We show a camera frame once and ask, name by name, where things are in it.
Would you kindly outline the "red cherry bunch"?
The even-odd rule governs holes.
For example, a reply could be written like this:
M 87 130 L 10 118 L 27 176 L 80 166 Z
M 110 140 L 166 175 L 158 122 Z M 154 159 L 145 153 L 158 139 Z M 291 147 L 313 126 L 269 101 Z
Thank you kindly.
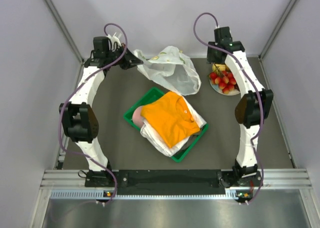
M 236 79 L 231 72 L 211 72 L 208 75 L 211 87 L 219 94 L 235 96 L 240 94 Z

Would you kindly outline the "white printed plastic bag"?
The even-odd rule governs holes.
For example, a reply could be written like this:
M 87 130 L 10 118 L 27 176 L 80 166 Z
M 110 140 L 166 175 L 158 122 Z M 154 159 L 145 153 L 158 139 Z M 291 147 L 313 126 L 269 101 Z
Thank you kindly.
M 150 59 L 146 59 L 138 49 L 133 54 L 143 61 L 137 66 L 137 70 L 148 80 L 182 96 L 199 92 L 202 85 L 200 76 L 191 58 L 177 47 L 167 46 Z

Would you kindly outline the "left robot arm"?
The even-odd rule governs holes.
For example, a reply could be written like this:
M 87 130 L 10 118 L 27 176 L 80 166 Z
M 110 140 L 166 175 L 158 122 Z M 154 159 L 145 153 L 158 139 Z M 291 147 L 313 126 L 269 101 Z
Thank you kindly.
M 59 107 L 64 135 L 81 149 L 89 171 L 96 174 L 97 182 L 105 187 L 113 182 L 114 175 L 108 171 L 109 161 L 98 141 L 99 122 L 92 109 L 93 101 L 110 67 L 128 70 L 141 64 L 143 61 L 126 48 L 119 35 L 94 37 L 93 50 L 84 62 L 76 91 Z

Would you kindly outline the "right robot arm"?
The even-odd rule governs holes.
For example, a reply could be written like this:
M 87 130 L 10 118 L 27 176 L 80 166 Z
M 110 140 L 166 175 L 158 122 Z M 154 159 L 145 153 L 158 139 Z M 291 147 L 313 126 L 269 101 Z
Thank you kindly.
M 240 143 L 232 171 L 234 182 L 245 186 L 259 174 L 258 139 L 269 115 L 274 94 L 259 82 L 248 62 L 243 44 L 233 40 L 228 26 L 214 30 L 214 41 L 208 43 L 207 61 L 226 65 L 241 95 L 234 111 L 240 127 Z

